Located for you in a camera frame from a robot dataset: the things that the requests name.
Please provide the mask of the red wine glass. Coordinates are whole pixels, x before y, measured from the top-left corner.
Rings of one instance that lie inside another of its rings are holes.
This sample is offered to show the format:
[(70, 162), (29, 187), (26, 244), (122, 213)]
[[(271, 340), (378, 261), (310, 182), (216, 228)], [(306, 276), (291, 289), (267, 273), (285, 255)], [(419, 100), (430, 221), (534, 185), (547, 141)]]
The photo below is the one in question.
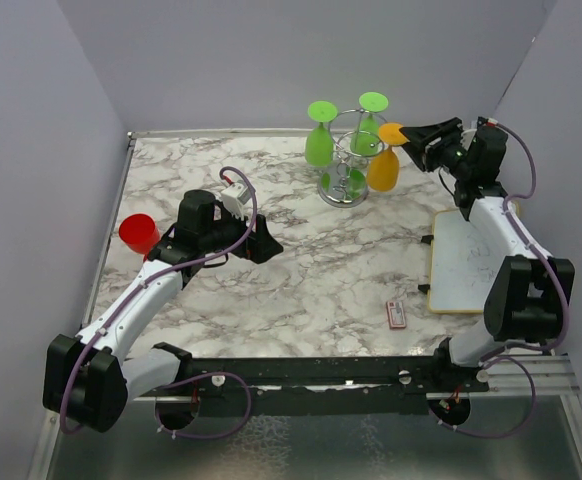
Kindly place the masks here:
[(161, 235), (153, 218), (145, 213), (136, 213), (125, 218), (118, 230), (121, 241), (134, 253), (147, 260)]

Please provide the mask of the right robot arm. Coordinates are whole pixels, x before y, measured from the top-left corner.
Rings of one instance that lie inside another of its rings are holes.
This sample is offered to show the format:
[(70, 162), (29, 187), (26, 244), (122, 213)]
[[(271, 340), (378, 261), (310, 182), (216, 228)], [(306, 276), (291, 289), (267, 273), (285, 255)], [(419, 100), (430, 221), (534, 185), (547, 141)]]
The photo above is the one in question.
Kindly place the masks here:
[(405, 153), (423, 172), (444, 169), (454, 180), (453, 198), (463, 219), (475, 227), (502, 258), (484, 304), (483, 320), (441, 343), (447, 357), (430, 367), (432, 383), (452, 391), (467, 376), (465, 367), (487, 367), (505, 351), (549, 352), (565, 340), (575, 267), (554, 257), (517, 216), (517, 195), (498, 179), (507, 141), (518, 135), (481, 117), (469, 145), (463, 124), (450, 120), (403, 127)]

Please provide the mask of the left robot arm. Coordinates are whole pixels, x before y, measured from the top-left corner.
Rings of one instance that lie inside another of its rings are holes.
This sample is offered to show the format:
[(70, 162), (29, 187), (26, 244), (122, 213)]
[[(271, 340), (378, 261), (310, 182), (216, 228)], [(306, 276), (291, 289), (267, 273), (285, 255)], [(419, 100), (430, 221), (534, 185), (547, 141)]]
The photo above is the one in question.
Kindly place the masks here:
[(135, 359), (127, 355), (155, 315), (175, 298), (208, 261), (230, 255), (262, 264), (282, 253), (266, 218), (247, 214), (255, 205), (246, 182), (219, 195), (190, 190), (176, 222), (147, 254), (139, 273), (111, 306), (75, 336), (58, 335), (46, 354), (42, 404), (63, 420), (98, 432), (109, 430), (128, 402), (157, 387), (177, 395), (191, 385), (190, 354), (168, 344)]

